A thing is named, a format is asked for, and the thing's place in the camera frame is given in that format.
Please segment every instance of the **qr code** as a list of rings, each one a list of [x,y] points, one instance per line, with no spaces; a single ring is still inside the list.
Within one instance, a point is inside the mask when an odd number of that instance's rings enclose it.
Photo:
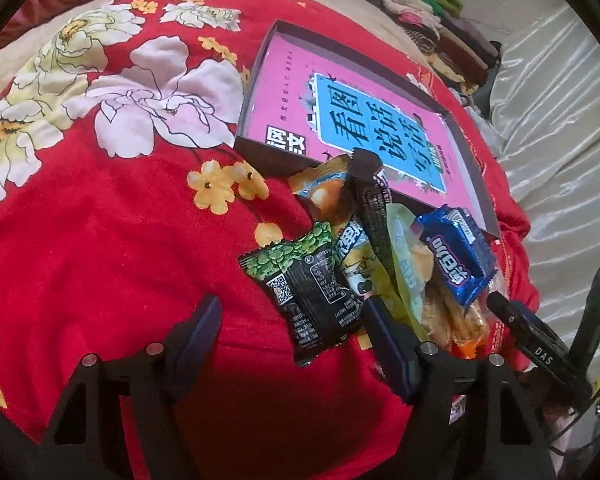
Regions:
[[[273,290],[273,293],[276,295],[276,301],[279,305],[285,304],[294,296],[291,293],[291,289],[286,282],[284,274],[279,274],[272,280],[269,280],[267,285],[271,288],[271,290]]]

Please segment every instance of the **metal screw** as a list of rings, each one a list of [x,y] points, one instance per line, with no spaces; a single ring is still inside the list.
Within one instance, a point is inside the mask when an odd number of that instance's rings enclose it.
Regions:
[[[500,354],[489,354],[489,362],[493,366],[502,366],[504,364],[504,357]]]
[[[162,343],[151,343],[146,348],[146,352],[149,355],[158,355],[158,354],[161,354],[163,350],[164,350],[164,345]]]
[[[438,353],[438,346],[431,341],[425,341],[420,345],[420,350],[426,355],[435,355]]]
[[[98,362],[98,356],[96,354],[87,354],[82,358],[82,366],[87,368],[93,366]]]

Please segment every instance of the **cable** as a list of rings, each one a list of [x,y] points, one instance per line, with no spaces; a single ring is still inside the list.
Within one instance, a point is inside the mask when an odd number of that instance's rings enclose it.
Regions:
[[[556,455],[559,455],[559,456],[579,454],[580,452],[586,450],[587,448],[589,448],[591,446],[595,446],[599,442],[600,442],[600,434],[597,437],[595,437],[594,439],[592,439],[591,442],[589,442],[588,444],[585,444],[584,446],[572,447],[565,451],[561,451],[560,449],[557,449],[557,447],[554,447],[554,446],[549,446],[549,450],[551,450],[552,452],[554,452]]]
[[[596,400],[598,400],[599,398],[600,398],[600,387],[598,388],[596,394],[593,397],[591,397],[591,402],[587,406],[587,409],[583,410],[581,413],[579,413],[578,416],[576,418],[574,418],[569,424],[567,424],[567,426],[562,431],[560,431],[559,433],[555,434],[550,439],[548,439],[547,443],[553,444],[561,436],[563,436],[565,433],[567,433],[567,431],[569,431],[573,426],[575,426],[577,424],[577,422],[585,415],[585,413],[587,413],[590,410],[590,408],[593,406],[593,403],[596,402]]]

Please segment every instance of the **brown cloth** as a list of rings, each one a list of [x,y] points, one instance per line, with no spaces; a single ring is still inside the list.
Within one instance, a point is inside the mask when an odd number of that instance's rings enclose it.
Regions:
[[[453,60],[468,81],[478,85],[483,85],[487,81],[486,63],[448,28],[440,29],[438,50]]]

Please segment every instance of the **barcode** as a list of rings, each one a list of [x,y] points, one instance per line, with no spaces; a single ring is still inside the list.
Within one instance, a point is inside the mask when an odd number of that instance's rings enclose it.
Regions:
[[[466,220],[460,214],[459,211],[453,210],[451,213],[449,213],[448,215],[446,215],[446,217],[449,220],[451,220],[452,222],[458,222],[458,224],[460,225],[460,227],[462,229],[462,232],[464,233],[464,236],[466,236],[466,239],[467,239],[467,241],[470,244],[472,244],[472,243],[475,242],[475,236],[471,232],[471,228],[469,227],[469,225],[467,224]]]

